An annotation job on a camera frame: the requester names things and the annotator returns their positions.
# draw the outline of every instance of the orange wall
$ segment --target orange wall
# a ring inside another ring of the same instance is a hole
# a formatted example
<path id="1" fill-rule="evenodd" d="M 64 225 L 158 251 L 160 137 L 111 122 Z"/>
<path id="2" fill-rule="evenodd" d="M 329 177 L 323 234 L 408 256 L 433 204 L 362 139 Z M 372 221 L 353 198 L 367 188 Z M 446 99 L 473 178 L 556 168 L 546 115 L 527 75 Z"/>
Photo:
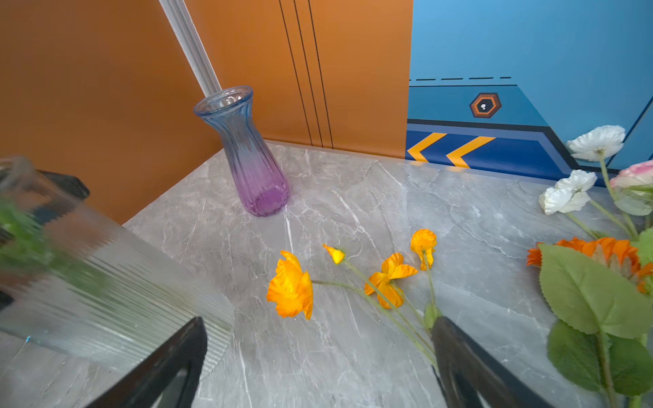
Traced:
<path id="1" fill-rule="evenodd" d="M 0 157 L 78 176 L 122 223 L 217 152 L 157 1 L 0 5 Z"/>
<path id="2" fill-rule="evenodd" d="M 264 137 L 404 157 L 413 2 L 186 0 Z"/>

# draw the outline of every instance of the white flower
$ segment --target white flower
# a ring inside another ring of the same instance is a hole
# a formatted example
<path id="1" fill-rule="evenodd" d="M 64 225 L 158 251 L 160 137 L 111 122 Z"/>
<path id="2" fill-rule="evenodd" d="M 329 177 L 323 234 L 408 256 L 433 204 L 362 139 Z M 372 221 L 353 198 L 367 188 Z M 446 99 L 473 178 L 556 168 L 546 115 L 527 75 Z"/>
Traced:
<path id="1" fill-rule="evenodd" d="M 563 178 L 556 183 L 557 189 L 571 190 L 572 193 L 586 192 L 596 182 L 596 174 L 584 170 L 574 170 L 568 178 Z"/>
<path id="2" fill-rule="evenodd" d="M 626 130 L 621 126 L 599 126 L 567 142 L 576 159 L 599 161 L 616 154 L 624 147 Z"/>
<path id="3" fill-rule="evenodd" d="M 584 191 L 574 193 L 570 189 L 557 189 L 549 187 L 539 196 L 539 205 L 547 215 L 556 212 L 568 213 L 578 211 L 590 201 L 590 196 Z"/>

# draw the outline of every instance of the glass vase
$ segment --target glass vase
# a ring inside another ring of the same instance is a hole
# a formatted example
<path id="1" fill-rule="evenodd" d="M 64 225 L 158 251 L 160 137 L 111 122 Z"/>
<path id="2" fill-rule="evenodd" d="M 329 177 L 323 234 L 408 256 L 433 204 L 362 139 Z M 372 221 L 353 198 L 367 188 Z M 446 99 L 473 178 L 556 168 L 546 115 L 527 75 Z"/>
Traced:
<path id="1" fill-rule="evenodd" d="M 26 158 L 0 159 L 0 330 L 127 372 L 201 316 L 209 374 L 231 303 L 64 188 Z"/>
<path id="2" fill-rule="evenodd" d="M 282 209 L 289 187 L 254 126 L 253 95 L 248 86 L 224 89 L 199 102 L 194 112 L 220 133 L 243 206 L 249 213 L 264 217 Z"/>

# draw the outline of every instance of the yellow flower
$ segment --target yellow flower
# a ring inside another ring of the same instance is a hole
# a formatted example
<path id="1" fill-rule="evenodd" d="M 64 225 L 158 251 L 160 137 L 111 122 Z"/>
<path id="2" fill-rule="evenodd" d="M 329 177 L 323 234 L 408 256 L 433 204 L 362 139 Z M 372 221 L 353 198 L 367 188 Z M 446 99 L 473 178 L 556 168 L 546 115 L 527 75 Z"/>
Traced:
<path id="1" fill-rule="evenodd" d="M 388 300 L 392 302 L 395 307 L 403 305 L 404 298 L 402 296 L 403 293 L 401 292 L 401 289 L 395 289 L 390 284 L 390 281 L 393 279 L 401 279 L 403 277 L 415 275 L 417 273 L 417 269 L 410 265 L 404 264 L 404 256 L 402 254 L 393 253 L 383 262 L 383 265 L 381 265 L 381 271 L 382 272 L 377 272 L 374 275 L 370 276 L 370 282 L 372 282 L 372 284 L 376 286 L 377 289 L 379 289 L 379 292 L 383 293 L 383 295 L 388 298 Z M 374 288 L 366 283 L 365 294 L 371 295 L 374 292 Z M 383 306 L 385 309 L 391 308 L 388 302 L 386 302 L 382 297 L 377 297 L 381 306 Z"/>
<path id="2" fill-rule="evenodd" d="M 429 230 L 419 230 L 413 234 L 413 239 L 410 241 L 410 249 L 418 254 L 422 261 L 421 270 L 430 269 L 433 266 L 433 252 L 438 244 L 438 236 Z"/>
<path id="3" fill-rule="evenodd" d="M 342 262 L 342 260 L 345 258 L 345 253 L 343 251 L 339 251 L 336 248 L 331 248 L 325 243 L 323 243 L 322 246 L 328 251 L 329 255 L 331 255 L 336 265 Z"/>
<path id="4" fill-rule="evenodd" d="M 277 276 L 270 281 L 268 302 L 277 303 L 281 317 L 295 317 L 303 311 L 306 320 L 313 314 L 313 282 L 308 272 L 302 273 L 297 257 L 281 251 L 285 260 L 277 263 Z"/>

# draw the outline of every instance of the gray marble surface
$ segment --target gray marble surface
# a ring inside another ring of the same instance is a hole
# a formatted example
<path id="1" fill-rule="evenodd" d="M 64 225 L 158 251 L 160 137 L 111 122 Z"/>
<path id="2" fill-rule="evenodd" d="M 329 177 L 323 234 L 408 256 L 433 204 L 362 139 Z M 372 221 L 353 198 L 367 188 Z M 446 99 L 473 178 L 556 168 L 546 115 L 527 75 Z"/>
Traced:
<path id="1" fill-rule="evenodd" d="M 444 407 L 430 367 L 391 323 L 356 294 L 316 285 L 313 319 L 282 319 L 266 292 L 279 251 L 314 279 L 362 286 L 322 243 L 344 248 L 368 275 L 393 252 L 418 265 L 414 231 L 438 235 L 436 294 L 452 318 L 557 407 L 599 407 L 546 358 L 554 317 L 526 267 L 538 241 L 583 232 L 543 215 L 545 181 L 272 144 L 292 188 L 267 218 L 246 213 L 221 151 L 125 226 L 218 284 L 236 308 L 234 339 L 200 384 L 194 407 Z M 602 189 L 590 192 L 606 199 Z M 578 216 L 615 232 L 593 208 Z M 423 272 L 398 282 L 414 304 L 429 297 Z M 79 358 L 0 337 L 0 401 L 7 407 L 83 407 L 120 376 Z"/>

